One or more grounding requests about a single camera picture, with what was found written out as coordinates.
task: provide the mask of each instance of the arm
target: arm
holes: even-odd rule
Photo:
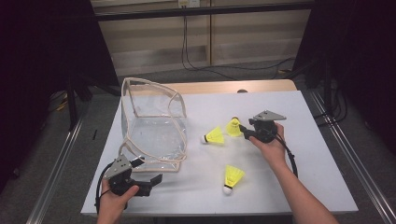
[[[102,180],[102,197],[100,199],[98,224],[119,223],[125,204],[139,191],[138,186],[132,186],[122,196],[110,191],[108,180]]]
[[[285,139],[283,126],[280,124],[276,126],[278,134]],[[289,169],[285,160],[285,148],[277,140],[268,144],[255,137],[250,137],[249,140],[262,152],[274,171],[297,223],[338,223],[329,210]]]

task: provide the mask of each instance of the yellow shuttlecock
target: yellow shuttlecock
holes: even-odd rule
[[[214,130],[210,131],[210,133],[202,136],[201,142],[204,144],[207,143],[224,144],[224,137],[222,135],[221,128],[218,126]]]
[[[228,122],[226,126],[227,134],[232,137],[237,137],[241,135],[241,130],[239,130],[239,119],[237,117],[233,117],[230,122]]]
[[[233,167],[231,165],[226,165],[225,167],[225,181],[223,191],[225,194],[231,194],[233,187],[239,182],[245,172]]]

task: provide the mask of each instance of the clear plastic bag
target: clear plastic bag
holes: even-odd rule
[[[127,77],[122,83],[122,134],[127,149],[144,162],[134,172],[177,172],[186,159],[186,108],[182,96],[162,84]]]

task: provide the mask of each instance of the table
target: table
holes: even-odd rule
[[[134,197],[125,216],[263,216],[290,214],[276,177],[257,148],[243,137],[225,135],[224,147],[203,145],[199,138],[233,116],[248,126],[248,119],[264,109],[284,115],[285,137],[296,156],[299,178],[331,212],[354,212],[358,208],[327,148],[312,115],[289,80],[233,81],[168,84],[183,94],[188,115],[188,158],[178,173],[164,173],[163,182],[149,197]],[[248,93],[232,93],[240,89]],[[95,216],[94,192],[99,174],[118,156],[122,141],[120,106],[107,138],[81,213]],[[246,175],[233,194],[222,193],[224,169],[231,164]],[[158,173],[133,173],[149,180]]]

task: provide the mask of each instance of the white shuttlecock tip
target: white shuttlecock tip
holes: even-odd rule
[[[204,135],[201,136],[201,143],[207,144],[206,137]]]
[[[231,192],[233,192],[233,189],[231,189],[231,188],[229,188],[227,186],[224,186],[223,187],[223,191],[224,191],[225,194],[230,195]]]

